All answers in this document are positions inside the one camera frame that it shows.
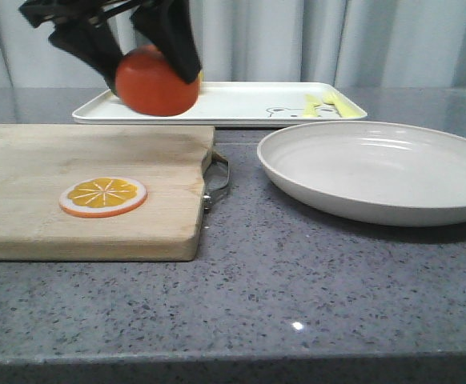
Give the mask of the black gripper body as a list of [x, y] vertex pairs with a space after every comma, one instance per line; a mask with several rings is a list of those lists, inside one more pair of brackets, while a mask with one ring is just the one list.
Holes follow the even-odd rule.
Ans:
[[18, 11], [34, 28], [44, 22], [61, 24], [81, 18], [100, 25], [127, 10], [156, 9], [162, 4], [163, 1], [25, 1]]

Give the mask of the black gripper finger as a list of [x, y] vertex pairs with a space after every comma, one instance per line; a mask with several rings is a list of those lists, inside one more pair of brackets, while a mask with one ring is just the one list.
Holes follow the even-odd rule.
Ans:
[[85, 62], [117, 94], [115, 75], [123, 52], [107, 24], [94, 26], [88, 19], [70, 20], [55, 26], [49, 42]]
[[186, 84], [197, 79], [202, 66], [187, 0], [145, 1], [130, 20], [133, 27], [159, 49]]

